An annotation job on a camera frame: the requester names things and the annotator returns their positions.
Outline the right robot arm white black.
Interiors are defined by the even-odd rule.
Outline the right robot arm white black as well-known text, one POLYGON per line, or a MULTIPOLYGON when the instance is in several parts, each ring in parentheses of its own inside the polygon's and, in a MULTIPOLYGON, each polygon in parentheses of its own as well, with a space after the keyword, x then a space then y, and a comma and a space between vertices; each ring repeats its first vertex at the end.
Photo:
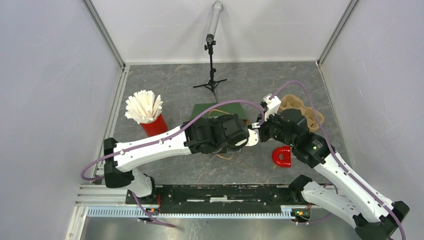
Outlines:
POLYGON ((317 205, 348 223, 362 240, 389 240, 410 211, 403 201, 392 201, 361 178, 328 141, 310 132, 298 109, 258 116, 261 142, 273 139, 291 147, 293 155, 326 177, 341 194, 300 175, 289 185, 289 199, 317 205))

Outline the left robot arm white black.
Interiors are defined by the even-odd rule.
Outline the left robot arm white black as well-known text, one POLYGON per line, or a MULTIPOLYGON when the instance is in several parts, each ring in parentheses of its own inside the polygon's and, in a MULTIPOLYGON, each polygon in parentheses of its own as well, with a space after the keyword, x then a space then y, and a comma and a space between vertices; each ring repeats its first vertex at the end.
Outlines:
POLYGON ((239 152, 259 142, 237 114, 200 117, 192 125, 184 122, 165 133, 131 142, 104 140, 104 182, 107 188, 127 188, 145 204, 157 198, 154 179, 141 173, 141 165, 173 157, 239 152))

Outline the green brown paper bag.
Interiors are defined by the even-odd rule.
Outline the green brown paper bag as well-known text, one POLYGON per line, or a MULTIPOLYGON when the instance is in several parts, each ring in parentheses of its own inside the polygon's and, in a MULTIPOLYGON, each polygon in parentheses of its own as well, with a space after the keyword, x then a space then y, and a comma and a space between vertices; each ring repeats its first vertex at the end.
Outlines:
MULTIPOLYGON (((193 110, 190 115, 190 120, 195 118, 197 115, 199 115, 204 110, 208 109, 209 107, 215 105, 215 103, 197 103, 194 105, 193 110)), ((237 114, 240 119, 243 120, 246 126, 250 124, 248 117, 240 103, 230 103, 223 106, 219 106, 217 108, 214 108, 210 110, 208 113, 205 113, 202 117, 203 118, 211 118, 211 117, 218 117, 221 115, 233 115, 237 114)), ((222 149, 220 152, 215 153, 216 157, 219 157, 224 160, 231 160, 234 157, 235 153, 239 153, 241 149, 233 151, 231 149, 222 149)))

